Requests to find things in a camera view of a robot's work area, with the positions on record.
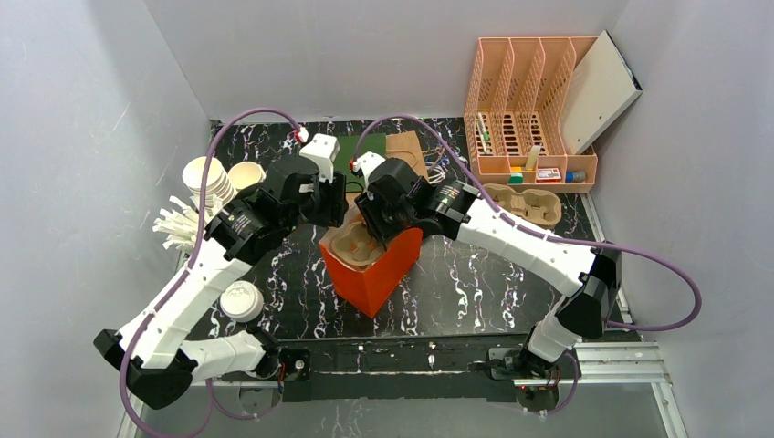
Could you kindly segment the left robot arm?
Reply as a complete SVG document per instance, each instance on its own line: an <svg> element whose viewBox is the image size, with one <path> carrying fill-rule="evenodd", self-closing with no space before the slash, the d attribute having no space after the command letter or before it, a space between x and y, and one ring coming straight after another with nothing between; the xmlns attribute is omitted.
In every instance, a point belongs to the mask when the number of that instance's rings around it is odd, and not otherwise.
<svg viewBox="0 0 774 438"><path fill-rule="evenodd" d="M122 372L120 386L152 409L164 408L192 383L257 371L276 352L267 334L247 328L200 341L188 334L225 290L301 224L339 226L348 209L346 177L331 158L287 155L205 224L198 253L140 315L93 344Z"/></svg>

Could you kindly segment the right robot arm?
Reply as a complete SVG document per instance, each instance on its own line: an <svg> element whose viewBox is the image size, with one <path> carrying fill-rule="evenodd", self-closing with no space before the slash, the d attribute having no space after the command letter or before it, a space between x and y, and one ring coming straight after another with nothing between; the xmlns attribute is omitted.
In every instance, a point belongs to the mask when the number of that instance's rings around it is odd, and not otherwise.
<svg viewBox="0 0 774 438"><path fill-rule="evenodd" d="M401 159L368 152L350 169L365 181L356 204L381 244L418 228L502 256L563 295L530 331L520 368L545 370L580 341L602 336L620 287L620 251L559 243L555 234L490 205L476 187L454 178L431 184Z"/></svg>

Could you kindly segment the pulp cup carrier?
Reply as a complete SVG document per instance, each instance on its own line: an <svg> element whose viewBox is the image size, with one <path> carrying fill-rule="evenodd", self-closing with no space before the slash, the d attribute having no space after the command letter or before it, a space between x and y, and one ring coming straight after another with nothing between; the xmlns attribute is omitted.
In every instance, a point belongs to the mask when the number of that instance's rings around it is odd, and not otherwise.
<svg viewBox="0 0 774 438"><path fill-rule="evenodd" d="M370 235L364 222L344 227L334 236L330 248L339 260L359 269L374 264L385 254L384 245Z"/></svg>

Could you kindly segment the orange paper bag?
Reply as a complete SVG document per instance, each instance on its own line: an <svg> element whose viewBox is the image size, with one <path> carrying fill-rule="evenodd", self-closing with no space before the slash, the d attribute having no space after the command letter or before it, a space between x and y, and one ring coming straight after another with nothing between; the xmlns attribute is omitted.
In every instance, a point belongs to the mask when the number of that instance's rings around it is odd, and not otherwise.
<svg viewBox="0 0 774 438"><path fill-rule="evenodd" d="M323 235L319 243L323 260L335 292L372 318L417 261L423 233L417 228L403 231L385 246L385 254L377 262L359 269L339 260L330 248L343 228L330 229Z"/></svg>

